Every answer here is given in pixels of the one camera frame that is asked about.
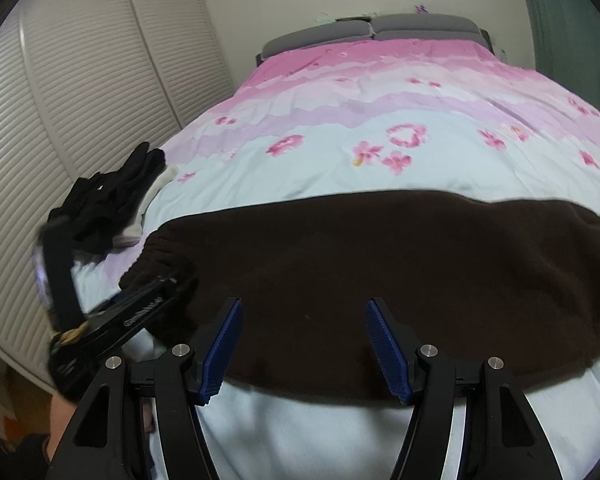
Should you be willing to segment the left forearm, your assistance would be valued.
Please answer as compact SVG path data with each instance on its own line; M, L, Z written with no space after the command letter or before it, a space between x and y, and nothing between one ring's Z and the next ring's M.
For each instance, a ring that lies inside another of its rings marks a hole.
M76 404L71 403L58 393L50 399L50 435L46 443L46 456L52 460L74 412Z

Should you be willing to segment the left hand in black glove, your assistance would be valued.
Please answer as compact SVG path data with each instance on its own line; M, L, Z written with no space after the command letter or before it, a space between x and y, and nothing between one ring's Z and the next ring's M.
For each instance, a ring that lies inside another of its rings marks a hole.
M58 393L78 404L99 369L121 344L94 333L69 330L55 334L48 346L47 369Z

